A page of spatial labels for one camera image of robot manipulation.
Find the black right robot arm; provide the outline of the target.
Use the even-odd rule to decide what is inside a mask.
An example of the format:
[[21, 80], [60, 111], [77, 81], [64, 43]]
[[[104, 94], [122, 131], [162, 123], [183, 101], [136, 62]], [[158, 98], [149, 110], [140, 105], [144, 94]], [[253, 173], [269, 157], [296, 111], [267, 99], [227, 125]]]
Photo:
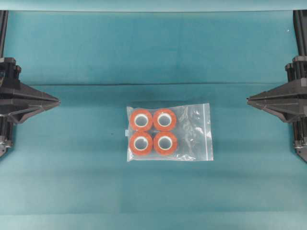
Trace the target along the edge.
[[293, 124], [294, 147], [307, 146], [307, 11], [293, 11], [298, 55], [285, 65], [288, 82], [248, 98], [247, 104]]

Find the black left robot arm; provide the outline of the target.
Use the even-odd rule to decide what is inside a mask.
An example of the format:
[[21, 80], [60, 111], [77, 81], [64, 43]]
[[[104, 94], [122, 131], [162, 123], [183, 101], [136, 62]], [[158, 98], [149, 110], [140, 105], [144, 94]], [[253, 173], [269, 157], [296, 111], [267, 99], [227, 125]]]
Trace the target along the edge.
[[10, 148], [13, 126], [60, 104], [58, 98], [21, 83], [21, 67], [4, 57], [8, 11], [0, 12], [0, 146]]

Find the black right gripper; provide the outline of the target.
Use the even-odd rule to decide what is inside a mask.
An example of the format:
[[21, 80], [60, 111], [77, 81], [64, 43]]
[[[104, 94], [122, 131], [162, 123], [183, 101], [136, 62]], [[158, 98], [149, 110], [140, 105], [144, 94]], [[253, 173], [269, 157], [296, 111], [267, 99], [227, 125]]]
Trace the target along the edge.
[[[293, 123], [294, 146], [307, 145], [307, 57], [295, 56], [285, 66], [288, 82], [247, 98], [247, 104], [278, 117], [284, 123]], [[299, 115], [272, 109], [267, 105], [295, 105], [299, 102]]]

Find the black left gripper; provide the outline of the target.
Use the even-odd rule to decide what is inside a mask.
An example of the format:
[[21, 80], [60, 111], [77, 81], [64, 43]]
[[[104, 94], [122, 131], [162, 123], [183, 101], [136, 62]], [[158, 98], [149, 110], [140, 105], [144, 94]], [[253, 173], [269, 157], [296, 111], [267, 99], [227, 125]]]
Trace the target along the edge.
[[[21, 124], [28, 118], [59, 106], [59, 99], [20, 83], [21, 68], [12, 57], [0, 59], [0, 143], [12, 144], [13, 124]], [[13, 112], [12, 98], [52, 102]]]

